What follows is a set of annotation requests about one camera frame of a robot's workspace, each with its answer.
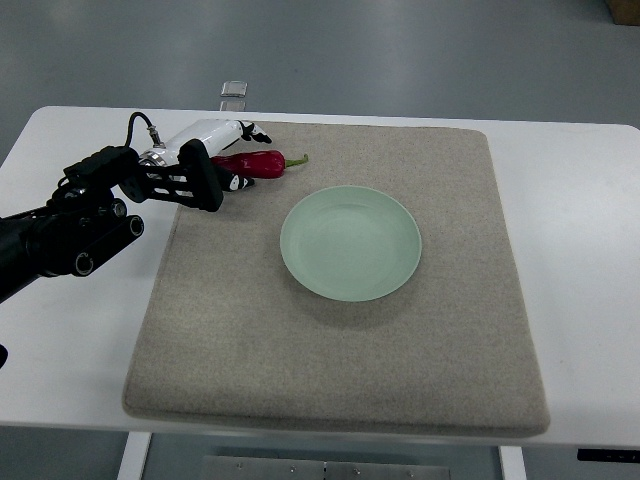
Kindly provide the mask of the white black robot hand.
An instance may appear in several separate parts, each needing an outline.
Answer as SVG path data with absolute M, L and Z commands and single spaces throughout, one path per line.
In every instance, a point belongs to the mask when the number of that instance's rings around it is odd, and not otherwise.
M 179 164 L 178 155 L 181 147 L 191 140 L 199 140 L 206 150 L 207 157 L 212 158 L 240 140 L 256 141 L 270 144 L 271 138 L 255 123 L 241 120 L 198 120 L 172 138 L 161 141 L 154 127 L 151 128 L 153 147 L 140 157 L 140 163 L 146 166 L 168 168 Z M 204 185 L 207 192 L 237 191 L 253 186 L 255 181 L 247 174 L 231 173 L 226 167 L 214 167 L 209 163 L 205 167 L 197 167 L 194 173 L 170 174 L 148 173 L 147 177 L 155 185 L 153 192 L 158 194 L 175 193 L 180 196 L 194 196 L 192 191 L 182 187 Z

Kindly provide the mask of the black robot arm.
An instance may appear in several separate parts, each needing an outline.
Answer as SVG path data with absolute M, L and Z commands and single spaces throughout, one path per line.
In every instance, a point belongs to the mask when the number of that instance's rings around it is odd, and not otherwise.
M 218 211 L 229 172 L 211 162 L 198 139 L 180 145 L 177 159 L 175 165 L 143 165 L 125 142 L 65 168 L 44 206 L 1 220 L 1 298 L 40 277 L 86 277 L 137 240 L 144 222 L 129 213 L 114 187 L 136 203 L 160 200 Z

